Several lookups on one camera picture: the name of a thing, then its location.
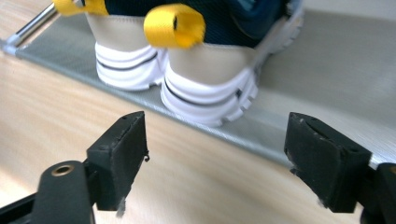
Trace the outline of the navy and beige sneaker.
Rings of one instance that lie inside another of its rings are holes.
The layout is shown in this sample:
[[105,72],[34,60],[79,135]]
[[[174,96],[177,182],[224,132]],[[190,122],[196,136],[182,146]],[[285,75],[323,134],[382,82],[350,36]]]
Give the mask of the navy and beige sneaker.
[[148,12],[165,0],[52,0],[63,16],[83,14],[95,38],[96,71],[101,81],[126,91],[163,82],[166,49],[152,47],[144,34]]
[[258,92],[266,59],[304,23],[304,0],[167,0],[144,19],[153,47],[167,49],[163,104],[191,122],[239,119]]

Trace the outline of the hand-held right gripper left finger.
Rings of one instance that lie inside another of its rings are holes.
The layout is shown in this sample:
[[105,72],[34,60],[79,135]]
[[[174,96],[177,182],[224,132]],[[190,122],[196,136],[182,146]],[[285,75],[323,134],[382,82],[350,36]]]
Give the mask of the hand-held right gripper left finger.
[[87,150],[89,173],[96,173],[94,203],[100,211],[121,210],[143,161],[149,160],[145,113],[119,118]]

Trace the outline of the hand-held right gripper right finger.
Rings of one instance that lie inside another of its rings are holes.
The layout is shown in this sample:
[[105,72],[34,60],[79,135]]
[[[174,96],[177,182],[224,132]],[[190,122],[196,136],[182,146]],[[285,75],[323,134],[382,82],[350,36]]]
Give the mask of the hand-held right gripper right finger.
[[355,210],[372,153],[320,119],[291,112],[284,152],[297,175],[334,213]]

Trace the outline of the grey metal shoe rack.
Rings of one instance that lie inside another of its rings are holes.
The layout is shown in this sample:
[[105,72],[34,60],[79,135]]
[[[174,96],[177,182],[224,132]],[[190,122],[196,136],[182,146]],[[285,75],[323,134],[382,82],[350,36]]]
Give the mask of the grey metal shoe rack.
[[[25,44],[53,13],[47,7],[8,40],[0,39],[0,52],[174,117],[159,88],[118,91],[98,79],[94,38],[82,15],[57,19]],[[371,150],[372,165],[396,163],[396,21],[308,9],[297,40],[265,63],[251,108],[241,119],[204,131],[287,165],[283,147],[291,111],[321,119]]]

